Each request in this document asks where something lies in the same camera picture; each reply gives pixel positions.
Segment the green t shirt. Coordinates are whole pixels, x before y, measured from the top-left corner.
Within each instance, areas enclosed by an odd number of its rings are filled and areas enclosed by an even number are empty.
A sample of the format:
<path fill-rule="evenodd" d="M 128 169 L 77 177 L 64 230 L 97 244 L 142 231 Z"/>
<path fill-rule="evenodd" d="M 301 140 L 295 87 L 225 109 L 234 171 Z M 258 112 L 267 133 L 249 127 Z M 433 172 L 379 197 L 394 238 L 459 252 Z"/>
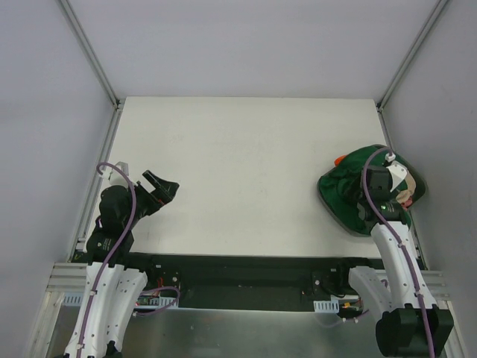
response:
<path fill-rule="evenodd" d="M 410 226 L 408 209 L 426 192 L 421 175 L 383 145 L 338 158 L 317 188 L 335 220 L 355 236 L 370 236 L 383 219 Z"/>

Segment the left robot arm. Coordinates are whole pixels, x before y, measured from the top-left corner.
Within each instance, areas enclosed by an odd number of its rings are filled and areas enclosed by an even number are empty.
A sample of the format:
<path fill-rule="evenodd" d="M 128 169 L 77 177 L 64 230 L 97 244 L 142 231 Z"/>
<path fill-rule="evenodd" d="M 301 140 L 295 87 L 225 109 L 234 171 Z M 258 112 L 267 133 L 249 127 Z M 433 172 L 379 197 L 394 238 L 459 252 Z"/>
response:
<path fill-rule="evenodd" d="M 124 335 L 138 302 L 174 293 L 166 306 L 180 298 L 177 286 L 166 286 L 152 262 L 135 263 L 130 252 L 133 228 L 170 203 L 180 185 L 147 170 L 152 186 L 132 182 L 124 172 L 100 194 L 99 216 L 86 243 L 86 283 L 78 318 L 64 357 L 121 357 Z"/>

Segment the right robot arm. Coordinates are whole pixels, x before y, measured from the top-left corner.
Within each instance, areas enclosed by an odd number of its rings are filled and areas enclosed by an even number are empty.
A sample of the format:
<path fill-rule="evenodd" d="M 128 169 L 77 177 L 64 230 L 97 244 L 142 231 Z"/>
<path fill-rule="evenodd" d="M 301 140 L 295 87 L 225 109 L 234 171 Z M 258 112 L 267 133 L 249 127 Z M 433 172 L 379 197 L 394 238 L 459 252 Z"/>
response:
<path fill-rule="evenodd" d="M 358 215 L 379 249 L 386 278 L 371 267 L 356 266 L 337 273 L 335 285 L 363 299 L 383 356 L 439 357 L 454 320 L 450 311 L 437 305 L 412 253 L 405 211 L 395 199 L 397 187 L 409 178 L 407 168 L 397 161 L 363 170 Z"/>

